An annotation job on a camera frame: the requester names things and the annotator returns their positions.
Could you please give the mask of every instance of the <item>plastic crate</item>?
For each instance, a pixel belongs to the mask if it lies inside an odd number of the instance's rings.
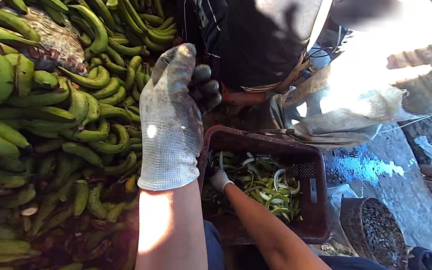
[[[278,154],[284,157],[285,163],[294,164],[295,167],[290,171],[301,183],[302,194],[299,204],[303,220],[294,220],[288,224],[288,227],[307,244],[322,244],[327,241],[331,229],[329,228],[326,208],[325,166],[319,149],[225,126],[213,126],[204,135],[204,144],[198,160],[200,190],[203,187],[209,150]],[[316,196],[313,198],[311,191],[316,192]],[[253,243],[236,216],[223,214],[204,218],[214,224],[219,232],[222,245],[249,245]]]

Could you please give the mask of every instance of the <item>hand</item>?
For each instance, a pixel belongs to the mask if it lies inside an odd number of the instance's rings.
[[[211,178],[209,178],[209,181],[211,182],[211,185],[213,188],[215,188],[217,191],[224,193],[224,187],[228,183],[233,183],[230,179],[228,179],[228,176],[224,172],[223,169],[216,169],[216,172],[214,173]]]
[[[197,65],[188,86],[189,95],[196,101],[203,115],[218,106],[222,100],[218,81],[210,78],[211,68],[204,64]]]
[[[189,95],[196,49],[185,43],[161,55],[141,93],[142,166],[138,186],[168,190],[194,181],[203,143],[201,112]]]

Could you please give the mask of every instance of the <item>wet ground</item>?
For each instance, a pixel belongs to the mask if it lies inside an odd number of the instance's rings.
[[[328,186],[349,184],[361,197],[378,198],[392,211],[407,245],[432,250],[432,194],[400,129],[324,156]]]

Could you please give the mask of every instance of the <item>forearm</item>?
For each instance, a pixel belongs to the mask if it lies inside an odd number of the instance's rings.
[[[165,191],[142,190],[136,269],[207,269],[198,182]]]
[[[263,205],[228,183],[224,192],[271,270],[330,270],[314,252]]]

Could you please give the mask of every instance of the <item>dark pants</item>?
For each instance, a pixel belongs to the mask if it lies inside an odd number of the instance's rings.
[[[204,235],[208,252],[208,270],[224,270],[223,248],[219,243],[218,231],[207,220],[204,220]],[[342,256],[320,256],[320,258],[333,270],[387,270],[386,267],[366,258]],[[409,270],[420,270],[420,268],[409,268]]]

